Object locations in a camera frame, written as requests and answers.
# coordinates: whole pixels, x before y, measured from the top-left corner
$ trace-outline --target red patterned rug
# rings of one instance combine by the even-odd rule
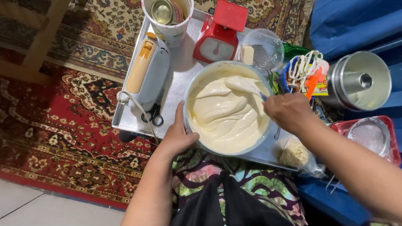
[[[0,48],[0,58],[24,56]],[[54,86],[0,77],[0,177],[126,208],[155,149],[111,127],[121,84],[45,62]]]

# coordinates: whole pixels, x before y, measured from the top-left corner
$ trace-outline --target persian carpet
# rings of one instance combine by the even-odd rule
[[[47,0],[10,0],[23,7],[45,13]],[[73,0],[53,41],[47,60],[81,72],[112,81],[124,81],[128,64],[120,51],[102,32],[117,41],[129,58],[145,14],[140,0],[92,0],[95,11],[87,3]],[[214,13],[216,0],[195,0],[195,8]],[[286,42],[300,44],[310,18],[313,0],[231,0],[249,10],[246,27],[268,28]],[[24,53],[36,31],[0,17],[0,43]]]
[[[0,48],[0,58],[23,55]],[[43,87],[0,77],[0,177],[126,208],[154,146],[111,127],[121,84],[53,63]]]

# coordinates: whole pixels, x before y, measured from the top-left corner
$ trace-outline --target cake batter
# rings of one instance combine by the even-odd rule
[[[269,123],[259,96],[225,84],[235,76],[233,72],[210,74],[212,79],[200,81],[188,99],[191,129],[200,134],[202,144],[218,153],[233,154],[253,146]],[[260,82],[246,80],[252,86]]]

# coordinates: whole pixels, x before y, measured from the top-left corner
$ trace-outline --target baking tray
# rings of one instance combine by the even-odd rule
[[[155,134],[158,138],[162,139],[165,136],[168,127],[173,124],[177,105],[183,99],[184,91],[193,76],[195,76],[196,73],[203,67],[208,65],[208,63],[194,59],[193,50],[204,21],[210,17],[210,14],[201,12],[199,10],[194,10],[193,17],[189,21],[189,25],[187,27],[187,34],[183,44],[180,47],[169,49],[170,69],[164,83],[165,93],[163,95],[160,113],[164,119],[164,123],[159,127],[154,127]],[[145,38],[145,33],[148,31],[153,32],[152,27],[150,26],[150,20],[145,17],[141,31],[139,32],[137,41],[135,43],[133,58],[130,62],[128,72],[130,72],[131,68],[133,67],[134,57],[139,51],[139,43],[141,43],[141,41]],[[237,33],[239,43],[241,43],[243,37],[250,31],[251,29],[244,28],[243,32]],[[265,70],[260,70],[257,67],[255,68],[262,75],[267,74]],[[127,78],[128,77],[126,76],[123,87],[125,87]],[[112,120],[112,127],[152,136],[149,125],[141,120],[141,111],[137,108],[129,107],[126,104],[117,104]],[[285,147],[285,144],[291,134],[282,130],[279,140],[276,141],[274,139],[274,133],[275,130],[272,130],[272,132],[268,134],[267,138],[260,146],[255,148],[253,151],[238,157],[252,162],[297,171],[297,169],[293,167],[285,166],[277,162],[280,150]]]

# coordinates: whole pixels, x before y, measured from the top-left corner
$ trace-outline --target mixing bowl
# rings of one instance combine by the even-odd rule
[[[235,67],[236,71],[238,72],[238,74],[234,74],[234,75],[241,75],[243,77],[254,78],[256,80],[262,81],[263,86],[259,87],[260,89],[262,89],[261,91],[267,96],[273,95],[272,89],[270,88],[270,86],[269,86],[268,82],[265,80],[265,78],[256,69],[254,69],[251,66],[248,66],[244,63],[240,63],[240,62],[236,62],[236,61],[219,61],[219,62],[209,64],[194,76],[194,78],[188,84],[186,91],[184,93],[183,115],[184,115],[185,128],[188,133],[193,132],[190,127],[190,123],[189,123],[189,120],[192,120],[192,117],[190,115],[190,111],[187,109],[189,94],[199,84],[199,81],[201,81],[203,78],[210,75],[211,73],[222,70],[222,66],[226,66],[228,64],[230,67]],[[212,149],[208,148],[205,144],[203,144],[200,140],[197,141],[196,143],[201,148],[207,150],[208,152],[210,152],[212,154],[216,154],[216,155],[220,155],[220,156],[237,156],[237,155],[242,155],[242,154],[248,153],[251,150],[253,150],[254,148],[256,148],[257,146],[259,146],[265,140],[265,138],[268,136],[269,132],[272,129],[273,129],[273,123],[269,121],[265,132],[262,134],[262,136],[257,140],[257,142],[254,145],[252,145],[251,147],[246,148],[244,150],[241,150],[239,152],[235,152],[235,153],[224,153],[219,150],[212,150]]]

